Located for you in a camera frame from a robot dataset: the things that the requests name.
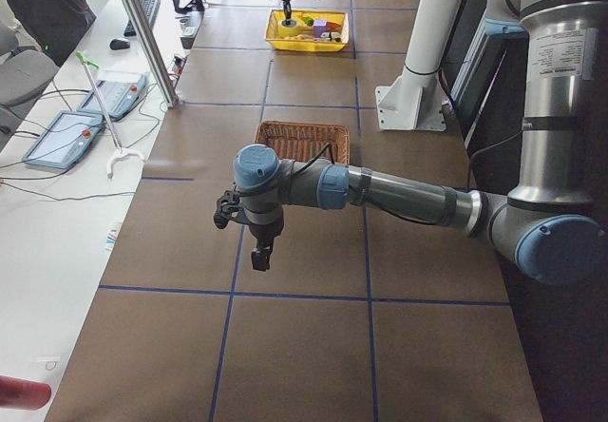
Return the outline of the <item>toy carrot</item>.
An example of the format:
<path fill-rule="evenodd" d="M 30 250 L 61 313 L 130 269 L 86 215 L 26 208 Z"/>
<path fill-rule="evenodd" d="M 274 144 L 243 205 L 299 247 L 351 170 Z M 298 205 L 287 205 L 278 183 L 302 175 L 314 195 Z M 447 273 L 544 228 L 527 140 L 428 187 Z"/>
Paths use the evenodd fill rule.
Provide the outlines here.
<path fill-rule="evenodd" d="M 302 21 L 306 24 L 308 28 L 312 28 L 313 21 L 317 18 L 312 18 L 312 16 L 304 15 L 302 17 Z M 328 31 L 327 32 L 340 32 L 342 30 L 342 26 L 338 23 L 328 21 Z"/>

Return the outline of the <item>yellow plastic basket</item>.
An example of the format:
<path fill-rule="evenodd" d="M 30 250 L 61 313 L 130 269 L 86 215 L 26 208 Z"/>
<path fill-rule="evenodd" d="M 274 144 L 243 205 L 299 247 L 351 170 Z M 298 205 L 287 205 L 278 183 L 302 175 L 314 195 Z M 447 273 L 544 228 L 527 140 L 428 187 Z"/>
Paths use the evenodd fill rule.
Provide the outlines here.
<path fill-rule="evenodd" d="M 336 41 L 321 42 L 314 38 L 313 31 L 308 28 L 302 21 L 304 15 L 312 16 L 312 18 L 324 18 L 329 21 L 338 23 L 342 26 L 340 32 L 334 32 Z M 282 10 L 272 10 L 269 15 L 267 28 L 265 31 L 265 40 L 276 49 L 299 51 L 299 52 L 337 52 L 342 50 L 349 42 L 350 38 L 350 21 L 349 15 L 343 11 L 330 10 L 294 10 L 292 19 L 299 22 L 301 33 L 310 37 L 307 41 L 291 41 L 284 40 L 277 36 L 277 24 L 285 19 Z"/>

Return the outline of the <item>teach pendant near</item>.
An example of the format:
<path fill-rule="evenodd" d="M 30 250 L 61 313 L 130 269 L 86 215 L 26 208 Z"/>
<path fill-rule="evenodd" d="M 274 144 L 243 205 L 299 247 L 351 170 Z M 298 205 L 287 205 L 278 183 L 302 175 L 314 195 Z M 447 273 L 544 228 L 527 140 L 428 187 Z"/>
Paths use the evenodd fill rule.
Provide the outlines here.
<path fill-rule="evenodd" d="M 22 158 L 22 162 L 49 169 L 68 169 L 83 158 L 104 130 L 101 114 L 61 111 Z"/>

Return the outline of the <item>red cylinder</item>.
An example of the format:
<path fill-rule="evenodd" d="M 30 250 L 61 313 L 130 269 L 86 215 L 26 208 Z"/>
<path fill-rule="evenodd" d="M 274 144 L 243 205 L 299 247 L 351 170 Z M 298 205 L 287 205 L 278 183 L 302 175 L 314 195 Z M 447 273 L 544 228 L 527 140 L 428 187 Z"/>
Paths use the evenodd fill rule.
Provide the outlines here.
<path fill-rule="evenodd" d="M 52 389 L 46 383 L 1 376 L 2 408 L 38 410 L 48 403 L 51 394 Z"/>

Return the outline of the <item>teach pendant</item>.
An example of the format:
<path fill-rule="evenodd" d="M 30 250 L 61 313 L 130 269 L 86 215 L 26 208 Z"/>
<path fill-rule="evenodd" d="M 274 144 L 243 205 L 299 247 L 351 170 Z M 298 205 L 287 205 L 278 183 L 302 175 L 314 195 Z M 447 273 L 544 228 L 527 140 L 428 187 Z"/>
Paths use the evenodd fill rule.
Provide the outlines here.
<path fill-rule="evenodd" d="M 101 114 L 61 111 L 22 158 L 22 162 L 49 169 L 68 169 L 83 158 L 104 130 Z"/>
<path fill-rule="evenodd" d="M 140 101 L 147 77 L 138 72 L 102 70 L 93 77 L 113 122 L 122 120 Z"/>

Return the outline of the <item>toy panda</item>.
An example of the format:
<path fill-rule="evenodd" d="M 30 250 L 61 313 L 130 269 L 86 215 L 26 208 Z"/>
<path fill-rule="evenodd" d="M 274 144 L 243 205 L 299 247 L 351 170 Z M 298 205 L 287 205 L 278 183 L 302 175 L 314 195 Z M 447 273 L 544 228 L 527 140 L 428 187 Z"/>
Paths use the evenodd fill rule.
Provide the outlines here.
<path fill-rule="evenodd" d="M 323 32 L 319 37 L 318 40 L 321 42 L 333 42 L 336 41 L 336 38 L 334 37 L 334 33 L 333 32 Z"/>

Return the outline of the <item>reacher grabber stick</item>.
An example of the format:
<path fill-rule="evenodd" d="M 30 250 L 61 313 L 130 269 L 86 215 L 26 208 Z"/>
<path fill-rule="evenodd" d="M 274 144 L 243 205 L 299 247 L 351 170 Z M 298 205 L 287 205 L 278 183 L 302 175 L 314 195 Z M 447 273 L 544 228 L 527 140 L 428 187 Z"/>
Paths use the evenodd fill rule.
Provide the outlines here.
<path fill-rule="evenodd" d="M 105 102 L 104 102 L 102 93 L 99 90 L 99 88 L 97 87 L 96 80 L 93 78 L 93 75 L 89 69 L 90 67 L 98 68 L 99 66 L 89 58 L 87 53 L 85 53 L 83 51 L 76 51 L 75 56 L 78 58 L 78 60 L 80 61 L 81 65 L 85 71 L 86 78 L 88 79 L 91 89 L 93 91 L 94 97 L 96 98 L 96 100 L 100 106 L 100 110 L 104 116 L 104 121 L 105 121 L 106 127 L 110 132 L 110 135 L 111 135 L 111 138 L 112 138 L 112 141 L 114 144 L 114 151 L 106 163 L 106 175 L 111 180 L 113 178 L 113 174 L 114 174 L 113 167 L 116 162 L 125 160 L 131 156 L 137 157 L 139 160 L 144 162 L 145 157 L 140 150 L 124 147 L 123 144 L 121 143 L 120 137 L 114 127 L 113 122 L 111 121 L 109 112 L 105 106 Z"/>

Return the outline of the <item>yellow tape roll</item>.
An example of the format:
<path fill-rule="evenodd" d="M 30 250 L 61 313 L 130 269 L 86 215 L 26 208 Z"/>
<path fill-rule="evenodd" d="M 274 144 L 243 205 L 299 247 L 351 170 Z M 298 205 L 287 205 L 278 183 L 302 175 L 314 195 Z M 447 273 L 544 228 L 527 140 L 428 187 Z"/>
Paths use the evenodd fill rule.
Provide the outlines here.
<path fill-rule="evenodd" d="M 283 19 L 277 24 L 277 36 L 282 39 L 296 37 L 301 31 L 301 26 L 295 19 Z"/>

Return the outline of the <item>black computer mouse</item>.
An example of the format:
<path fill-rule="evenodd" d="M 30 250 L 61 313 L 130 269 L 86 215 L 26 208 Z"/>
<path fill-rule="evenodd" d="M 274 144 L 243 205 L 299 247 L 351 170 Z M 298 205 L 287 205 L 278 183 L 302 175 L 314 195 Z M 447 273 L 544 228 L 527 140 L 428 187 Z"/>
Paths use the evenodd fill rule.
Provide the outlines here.
<path fill-rule="evenodd" d="M 113 51 L 130 48 L 130 41 L 125 38 L 114 38 L 109 43 L 109 48 Z"/>

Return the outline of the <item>purple foam cube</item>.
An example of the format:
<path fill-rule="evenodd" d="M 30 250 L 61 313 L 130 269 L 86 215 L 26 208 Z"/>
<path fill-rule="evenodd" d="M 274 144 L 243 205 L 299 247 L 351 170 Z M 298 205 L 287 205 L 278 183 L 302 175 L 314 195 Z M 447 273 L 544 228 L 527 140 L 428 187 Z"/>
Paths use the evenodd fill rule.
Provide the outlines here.
<path fill-rule="evenodd" d="M 320 39 L 324 33 L 328 31 L 328 21 L 323 18 L 313 20 L 312 25 L 313 37 Z"/>

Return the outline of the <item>aluminium frame post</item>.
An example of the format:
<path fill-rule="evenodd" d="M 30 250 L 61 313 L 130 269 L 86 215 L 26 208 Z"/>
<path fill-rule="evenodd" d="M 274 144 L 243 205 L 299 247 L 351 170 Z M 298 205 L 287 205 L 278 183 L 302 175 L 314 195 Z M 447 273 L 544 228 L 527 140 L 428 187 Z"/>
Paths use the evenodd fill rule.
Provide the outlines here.
<path fill-rule="evenodd" d="M 128 18 L 134 26 L 143 53 L 157 81 L 164 102 L 168 108 L 173 108 L 179 103 L 179 97 L 163 62 L 161 51 L 145 16 L 142 4 L 140 0 L 121 1 Z"/>

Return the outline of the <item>brown wicker basket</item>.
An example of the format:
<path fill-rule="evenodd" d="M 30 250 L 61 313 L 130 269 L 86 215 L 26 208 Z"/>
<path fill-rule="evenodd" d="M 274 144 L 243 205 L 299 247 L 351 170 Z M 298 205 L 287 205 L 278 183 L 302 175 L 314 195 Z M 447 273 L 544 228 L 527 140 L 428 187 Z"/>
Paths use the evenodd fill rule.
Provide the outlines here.
<path fill-rule="evenodd" d="M 330 144 L 337 163 L 350 163 L 350 132 L 343 125 L 265 121 L 257 128 L 256 143 L 271 147 L 280 159 L 299 162 Z"/>

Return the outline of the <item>teach pendant far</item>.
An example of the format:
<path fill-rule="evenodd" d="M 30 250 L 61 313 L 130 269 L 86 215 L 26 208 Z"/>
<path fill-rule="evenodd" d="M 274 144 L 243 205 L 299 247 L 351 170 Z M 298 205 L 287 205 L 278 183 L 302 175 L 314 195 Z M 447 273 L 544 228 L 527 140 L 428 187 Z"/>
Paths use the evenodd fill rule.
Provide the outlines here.
<path fill-rule="evenodd" d="M 147 77 L 138 72 L 102 70 L 93 77 L 113 122 L 122 120 L 140 101 Z"/>

